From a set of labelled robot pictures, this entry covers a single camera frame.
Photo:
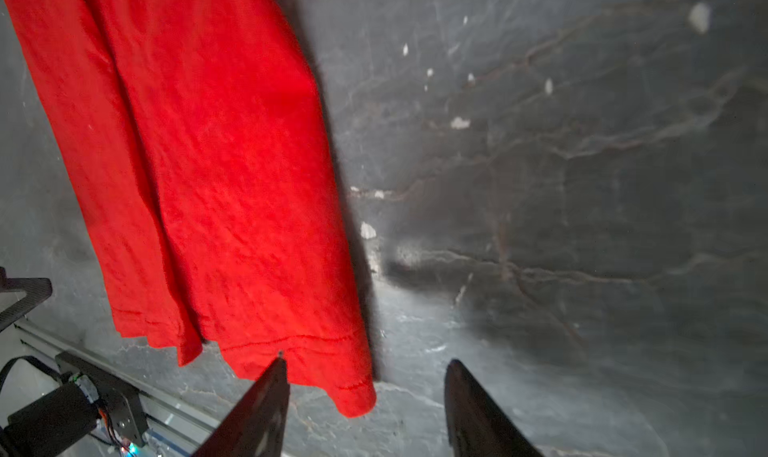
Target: red fabric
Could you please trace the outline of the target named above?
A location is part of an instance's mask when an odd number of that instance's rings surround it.
[[[376,401],[315,82],[274,0],[5,0],[123,337]]]

